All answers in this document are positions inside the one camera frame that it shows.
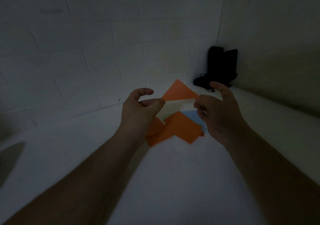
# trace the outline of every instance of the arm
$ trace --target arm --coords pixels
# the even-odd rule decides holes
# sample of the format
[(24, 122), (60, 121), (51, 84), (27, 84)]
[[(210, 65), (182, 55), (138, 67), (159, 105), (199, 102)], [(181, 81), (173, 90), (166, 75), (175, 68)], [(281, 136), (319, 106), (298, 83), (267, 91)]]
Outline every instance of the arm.
[(163, 99), (138, 102), (145, 94), (153, 94), (153, 90), (133, 91), (123, 104), (121, 124), (114, 136), (5, 225), (100, 223), (118, 178), (165, 103)]
[(222, 100), (200, 95), (194, 106), (229, 152), (270, 224), (319, 224), (320, 187), (254, 132), (230, 89), (211, 82)]

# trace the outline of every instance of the beige wall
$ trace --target beige wall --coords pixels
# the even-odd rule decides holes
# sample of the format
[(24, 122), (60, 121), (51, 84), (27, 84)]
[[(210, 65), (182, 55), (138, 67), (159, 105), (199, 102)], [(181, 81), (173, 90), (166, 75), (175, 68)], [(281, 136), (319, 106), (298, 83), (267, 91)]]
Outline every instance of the beige wall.
[(239, 50), (233, 85), (320, 116), (320, 0), (224, 0), (217, 45)]

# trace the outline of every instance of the person's right hand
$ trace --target person's right hand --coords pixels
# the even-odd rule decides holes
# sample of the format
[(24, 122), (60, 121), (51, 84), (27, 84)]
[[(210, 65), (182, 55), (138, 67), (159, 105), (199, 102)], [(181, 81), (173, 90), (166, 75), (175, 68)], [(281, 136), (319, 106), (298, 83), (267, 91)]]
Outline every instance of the person's right hand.
[(222, 100), (213, 96), (200, 95), (194, 103), (199, 117), (206, 123), (210, 135), (226, 145), (238, 135), (250, 130), (241, 115), (238, 102), (231, 90), (218, 82), (210, 82), (213, 89), (221, 93)]

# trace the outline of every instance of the blue sticky note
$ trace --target blue sticky note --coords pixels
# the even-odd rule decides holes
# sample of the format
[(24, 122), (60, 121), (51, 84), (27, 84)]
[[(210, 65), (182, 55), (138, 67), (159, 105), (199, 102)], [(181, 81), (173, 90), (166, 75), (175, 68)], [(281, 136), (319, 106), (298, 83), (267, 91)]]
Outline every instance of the blue sticky note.
[(207, 127), (203, 122), (203, 120), (198, 116), (197, 110), (181, 111), (181, 113), (183, 113), (189, 119), (193, 120), (195, 123), (201, 125), (202, 126), (201, 130), (203, 132), (207, 131)]

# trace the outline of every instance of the black boot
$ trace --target black boot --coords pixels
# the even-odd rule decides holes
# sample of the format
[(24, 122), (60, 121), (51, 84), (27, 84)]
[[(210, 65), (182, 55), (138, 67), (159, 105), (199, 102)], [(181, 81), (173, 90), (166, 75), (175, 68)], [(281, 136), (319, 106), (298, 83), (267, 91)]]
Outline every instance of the black boot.
[(193, 85), (205, 89), (211, 89), (209, 83), (215, 81), (222, 67), (223, 48), (211, 46), (207, 55), (207, 73), (200, 74), (200, 77), (194, 79)]

